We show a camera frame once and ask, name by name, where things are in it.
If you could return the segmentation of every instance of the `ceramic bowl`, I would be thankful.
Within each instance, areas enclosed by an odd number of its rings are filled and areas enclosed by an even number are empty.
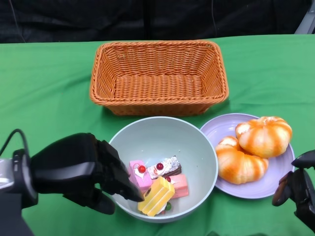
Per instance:
[[[189,195],[171,199],[172,209],[149,217],[137,209],[137,203],[120,195],[113,199],[125,212],[147,222],[167,223],[192,213],[212,192],[218,176],[218,160],[207,137],[192,124],[177,118],[151,117],[138,120],[120,130],[110,141],[120,159],[129,165],[142,160],[146,167],[176,156],[186,175]]]

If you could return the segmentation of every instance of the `black backdrop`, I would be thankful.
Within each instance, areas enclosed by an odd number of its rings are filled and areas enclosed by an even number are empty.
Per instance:
[[[0,0],[0,43],[22,42]],[[311,0],[11,0],[27,42],[292,34]]]

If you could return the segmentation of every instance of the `tabletop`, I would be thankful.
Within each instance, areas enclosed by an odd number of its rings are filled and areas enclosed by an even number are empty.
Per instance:
[[[280,116],[293,129],[296,156],[315,149],[315,35],[218,38],[230,89],[229,99],[205,114],[182,118],[197,127],[218,115]],[[141,117],[117,117],[89,98],[92,65],[103,42],[0,45],[0,144],[15,128],[28,139],[31,155],[78,132],[110,139]],[[3,154],[21,148],[14,138]],[[309,169],[313,181],[315,172]],[[221,236],[314,235],[293,214],[295,204],[271,205],[271,197],[245,200],[214,189],[188,217],[169,224],[137,220],[119,207],[103,215],[58,194],[40,195],[23,210],[36,236],[137,235]]]

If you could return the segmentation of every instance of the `bowl rim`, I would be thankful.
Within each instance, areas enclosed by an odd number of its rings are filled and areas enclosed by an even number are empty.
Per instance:
[[[214,187],[215,187],[215,184],[217,182],[217,178],[218,178],[218,172],[219,172],[219,165],[218,165],[218,157],[217,157],[217,154],[216,154],[216,151],[212,145],[212,143],[209,141],[209,139],[207,138],[207,136],[201,132],[200,129],[198,129],[195,125],[185,121],[185,120],[182,120],[182,119],[179,119],[179,118],[173,118],[173,117],[148,117],[148,118],[143,118],[143,119],[139,119],[137,121],[134,121],[132,123],[130,123],[129,125],[126,125],[124,128],[122,128],[120,131],[118,131],[114,137],[109,141],[109,144],[112,143],[112,141],[122,132],[124,131],[125,129],[127,129],[129,126],[132,126],[138,122],[142,122],[144,120],[148,120],[148,119],[173,119],[173,120],[177,120],[177,121],[180,121],[180,122],[183,122],[185,124],[188,124],[189,126],[193,127],[194,129],[196,129],[200,134],[203,135],[203,137],[207,140],[207,142],[210,144],[212,150],[213,150],[213,153],[215,155],[215,161],[216,161],[216,174],[215,174],[215,179],[212,183],[212,186],[210,187],[208,193],[196,204],[194,205],[193,207],[189,208],[188,210],[185,210],[181,213],[178,213],[178,214],[175,214],[175,215],[170,215],[170,216],[161,216],[161,217],[155,217],[155,216],[147,216],[147,215],[143,215],[143,214],[140,214],[140,213],[137,213],[137,212],[134,212],[134,211],[131,211],[129,209],[127,209],[126,207],[122,206],[120,203],[118,203],[115,199],[114,202],[121,208],[123,209],[125,212],[127,212],[128,214],[132,215],[132,216],[135,216],[136,218],[143,218],[143,219],[147,219],[147,220],[156,220],[157,222],[158,221],[163,221],[163,220],[167,220],[167,219],[173,219],[173,218],[177,218],[177,217],[180,217],[182,215],[186,215],[192,211],[194,211],[196,208],[198,208],[210,195],[210,193],[213,191]]]

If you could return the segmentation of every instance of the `cake slice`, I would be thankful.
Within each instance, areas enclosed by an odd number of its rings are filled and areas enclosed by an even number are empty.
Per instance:
[[[159,176],[175,176],[179,175],[181,172],[182,166],[176,156],[166,158],[164,161],[148,167],[148,173],[151,179],[157,179]]]
[[[148,216],[155,216],[175,194],[174,186],[159,176],[143,195],[144,201],[138,203],[138,210]]]
[[[144,162],[141,160],[129,162],[129,174],[129,180],[133,182],[142,193],[145,193],[153,183],[145,168]]]
[[[189,195],[187,180],[184,174],[170,176],[170,178],[171,184],[173,184],[175,188],[175,194],[173,195],[172,199]]]

